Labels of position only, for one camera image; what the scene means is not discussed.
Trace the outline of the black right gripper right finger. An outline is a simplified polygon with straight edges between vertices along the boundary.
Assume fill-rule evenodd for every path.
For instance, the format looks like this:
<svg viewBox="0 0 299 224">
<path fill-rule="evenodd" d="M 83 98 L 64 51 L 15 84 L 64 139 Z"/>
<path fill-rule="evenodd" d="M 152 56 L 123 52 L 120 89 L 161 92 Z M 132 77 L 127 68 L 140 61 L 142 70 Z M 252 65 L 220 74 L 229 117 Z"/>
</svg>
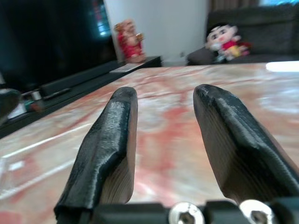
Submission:
<svg viewBox="0 0 299 224">
<path fill-rule="evenodd" d="M 194 89 L 193 107 L 209 163 L 223 195 L 237 203 L 299 195 L 299 168 L 231 92 Z"/>
</svg>

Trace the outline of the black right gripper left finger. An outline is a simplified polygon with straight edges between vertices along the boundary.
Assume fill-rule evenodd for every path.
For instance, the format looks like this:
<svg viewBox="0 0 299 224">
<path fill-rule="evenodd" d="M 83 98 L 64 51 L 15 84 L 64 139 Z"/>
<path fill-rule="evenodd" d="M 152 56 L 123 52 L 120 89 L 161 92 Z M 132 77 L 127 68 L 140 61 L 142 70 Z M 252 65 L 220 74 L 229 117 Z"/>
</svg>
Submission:
<svg viewBox="0 0 299 224">
<path fill-rule="evenodd" d="M 59 224 L 87 224 L 100 204 L 127 203 L 134 190 L 138 100 L 117 89 L 84 137 L 54 208 Z"/>
</svg>

